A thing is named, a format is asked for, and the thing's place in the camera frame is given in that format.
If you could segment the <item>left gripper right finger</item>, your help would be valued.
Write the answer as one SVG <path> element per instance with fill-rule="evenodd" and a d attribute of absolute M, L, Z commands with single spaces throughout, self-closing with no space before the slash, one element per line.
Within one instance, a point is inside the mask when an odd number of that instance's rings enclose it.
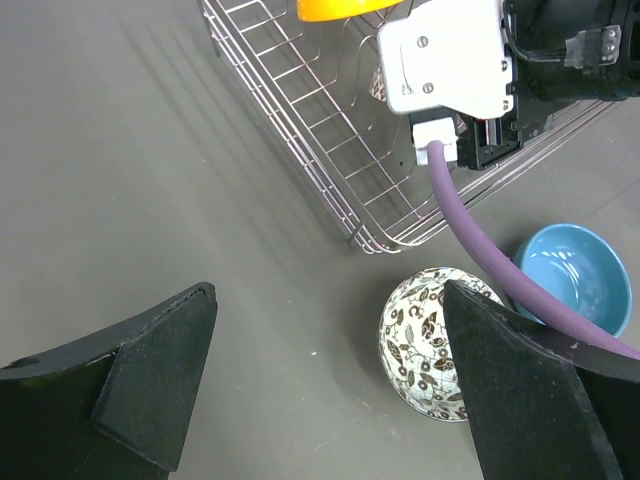
<path fill-rule="evenodd" d="M 443 309 L 484 478 L 638 478 L 638 360 L 458 281 L 446 282 Z"/>

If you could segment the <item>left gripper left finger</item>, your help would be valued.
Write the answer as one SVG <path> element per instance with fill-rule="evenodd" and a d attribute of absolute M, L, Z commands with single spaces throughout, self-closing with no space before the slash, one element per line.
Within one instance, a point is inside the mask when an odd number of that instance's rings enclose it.
<path fill-rule="evenodd" d="M 178 469 L 218 312 L 198 283 L 1 369 L 4 479 L 166 479 Z"/>

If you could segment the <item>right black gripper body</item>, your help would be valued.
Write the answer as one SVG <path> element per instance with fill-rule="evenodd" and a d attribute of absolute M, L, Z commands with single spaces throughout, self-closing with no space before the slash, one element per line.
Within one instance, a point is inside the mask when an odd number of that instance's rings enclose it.
<path fill-rule="evenodd" d="M 503 1 L 500 29 L 512 60 L 513 107 L 481 120 L 437 107 L 409 116 L 409 126 L 454 124 L 459 167 L 484 170 L 551 130 L 561 109 L 580 100 L 622 101 L 639 94 L 636 1 Z"/>

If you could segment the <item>orange bowl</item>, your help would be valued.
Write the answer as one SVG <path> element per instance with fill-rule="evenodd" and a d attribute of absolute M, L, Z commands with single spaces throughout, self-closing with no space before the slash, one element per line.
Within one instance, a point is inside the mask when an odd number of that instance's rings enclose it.
<path fill-rule="evenodd" d="M 303 22 L 347 19 L 393 7 L 402 0 L 297 0 L 296 11 Z"/>

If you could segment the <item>red floral patterned bowl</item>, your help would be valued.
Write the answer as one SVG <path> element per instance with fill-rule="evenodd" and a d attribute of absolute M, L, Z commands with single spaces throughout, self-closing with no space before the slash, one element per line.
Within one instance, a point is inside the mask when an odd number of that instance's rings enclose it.
<path fill-rule="evenodd" d="M 387 101 L 385 80 L 380 63 L 377 64 L 376 69 L 372 75 L 372 79 L 369 85 L 369 94 L 377 101 L 385 103 Z"/>

